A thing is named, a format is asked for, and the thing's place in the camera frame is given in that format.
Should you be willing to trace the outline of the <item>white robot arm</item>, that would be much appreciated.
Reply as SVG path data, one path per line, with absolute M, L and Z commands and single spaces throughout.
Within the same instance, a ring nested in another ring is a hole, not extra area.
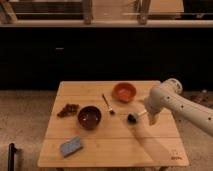
M 144 99 L 146 111 L 155 118 L 163 108 L 180 114 L 186 120 L 213 137 L 213 109 L 207 108 L 181 96 L 179 80 L 170 78 L 153 86 Z

